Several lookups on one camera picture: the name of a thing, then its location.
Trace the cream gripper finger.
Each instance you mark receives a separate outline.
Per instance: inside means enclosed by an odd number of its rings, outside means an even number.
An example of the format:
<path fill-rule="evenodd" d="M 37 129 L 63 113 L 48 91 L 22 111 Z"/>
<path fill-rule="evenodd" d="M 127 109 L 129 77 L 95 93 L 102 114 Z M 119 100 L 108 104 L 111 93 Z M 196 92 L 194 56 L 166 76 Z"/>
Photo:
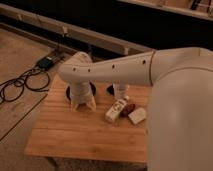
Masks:
<path fill-rule="evenodd" d="M 77 111 L 79 107 L 79 103 L 77 103 L 76 101 L 71 101 L 71 109 L 73 111 Z"/>
<path fill-rule="evenodd" d="M 92 111 L 96 110 L 96 102 L 94 98 L 91 98 L 87 103 L 86 106 L 89 107 Z"/>

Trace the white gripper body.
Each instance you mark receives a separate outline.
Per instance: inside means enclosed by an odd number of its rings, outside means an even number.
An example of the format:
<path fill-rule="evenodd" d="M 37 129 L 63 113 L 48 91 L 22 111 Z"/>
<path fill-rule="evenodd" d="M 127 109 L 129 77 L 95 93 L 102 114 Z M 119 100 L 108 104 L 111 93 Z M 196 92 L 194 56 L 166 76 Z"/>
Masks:
<path fill-rule="evenodd" d="M 87 103 L 92 99 L 93 93 L 89 82 L 70 84 L 71 100 L 78 104 Z"/>

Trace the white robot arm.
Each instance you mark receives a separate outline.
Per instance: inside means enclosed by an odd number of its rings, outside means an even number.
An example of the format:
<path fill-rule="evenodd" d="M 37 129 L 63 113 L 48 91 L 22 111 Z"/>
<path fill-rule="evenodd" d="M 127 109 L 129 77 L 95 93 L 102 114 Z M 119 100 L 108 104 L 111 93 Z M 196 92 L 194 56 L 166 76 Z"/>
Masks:
<path fill-rule="evenodd" d="M 156 50 L 96 63 L 77 52 L 59 75 L 73 106 L 94 101 L 91 82 L 150 86 L 148 171 L 213 171 L 213 50 Z"/>

